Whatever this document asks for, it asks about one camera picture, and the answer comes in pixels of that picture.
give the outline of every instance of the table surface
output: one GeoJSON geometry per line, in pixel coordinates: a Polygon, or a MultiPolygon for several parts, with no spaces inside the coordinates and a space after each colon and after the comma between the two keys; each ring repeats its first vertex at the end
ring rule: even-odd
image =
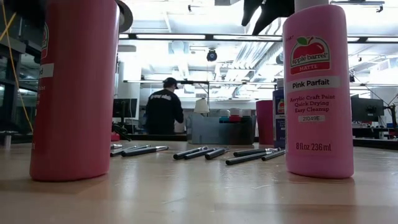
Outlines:
{"type": "Polygon", "coordinates": [[[398,153],[355,149],[355,175],[325,180],[288,173],[283,157],[225,166],[228,153],[174,161],[172,150],[111,159],[108,175],[33,182],[30,145],[0,149],[1,223],[397,223],[398,153]]]}

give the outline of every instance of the man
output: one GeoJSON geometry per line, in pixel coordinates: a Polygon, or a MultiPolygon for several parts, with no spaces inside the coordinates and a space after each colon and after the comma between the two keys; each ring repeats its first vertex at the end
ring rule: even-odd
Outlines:
{"type": "Polygon", "coordinates": [[[181,101],[174,94],[178,89],[176,79],[164,80],[163,88],[148,99],[146,128],[149,134],[174,134],[174,121],[184,122],[181,101]]]}

